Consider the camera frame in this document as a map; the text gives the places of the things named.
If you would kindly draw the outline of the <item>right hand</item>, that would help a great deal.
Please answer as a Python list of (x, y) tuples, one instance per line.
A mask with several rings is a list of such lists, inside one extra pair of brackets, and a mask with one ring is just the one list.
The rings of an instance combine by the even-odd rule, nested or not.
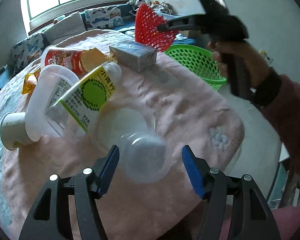
[(266, 61), (249, 42), (231, 43), (210, 41), (208, 47), (213, 50), (212, 57), (217, 61), (217, 67), (223, 77), (228, 76), (228, 65), (223, 60), (223, 54), (233, 54), (244, 60), (245, 66), (250, 74), (251, 85), (255, 89), (270, 73), (270, 67)]

